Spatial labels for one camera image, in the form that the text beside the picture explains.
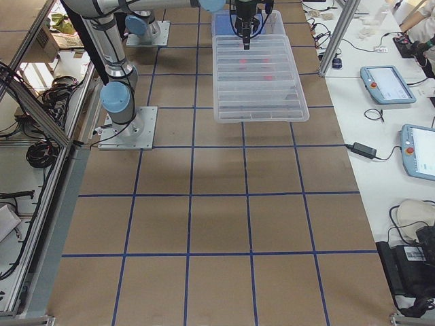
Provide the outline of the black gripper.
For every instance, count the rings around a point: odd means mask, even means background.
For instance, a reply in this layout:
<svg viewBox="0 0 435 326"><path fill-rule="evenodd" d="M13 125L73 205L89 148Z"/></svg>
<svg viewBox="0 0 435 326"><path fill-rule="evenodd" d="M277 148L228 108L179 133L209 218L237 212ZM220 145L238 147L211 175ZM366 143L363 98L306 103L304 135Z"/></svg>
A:
<svg viewBox="0 0 435 326"><path fill-rule="evenodd" d="M233 33L243 39L243 48L250 49L251 38L264 29L274 7L274 1L229 1L229 18Z"/></svg>

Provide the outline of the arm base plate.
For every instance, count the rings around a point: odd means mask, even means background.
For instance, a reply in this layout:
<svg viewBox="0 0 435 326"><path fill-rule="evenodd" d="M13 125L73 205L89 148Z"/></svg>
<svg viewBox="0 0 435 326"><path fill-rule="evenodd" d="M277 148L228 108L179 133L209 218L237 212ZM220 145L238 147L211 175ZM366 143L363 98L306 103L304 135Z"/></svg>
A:
<svg viewBox="0 0 435 326"><path fill-rule="evenodd" d="M129 32L126 45L128 47L165 47L167 46L169 39L169 29L170 22L169 21L158 21L160 27L159 36L151 39L146 39L144 37L136 36Z"/></svg>
<svg viewBox="0 0 435 326"><path fill-rule="evenodd" d="M157 107L136 107L136 117L120 134L122 127L113 124L109 114L106 114L105 124L110 127L104 128L99 135L97 143L101 150L136 150L153 148Z"/></svg>

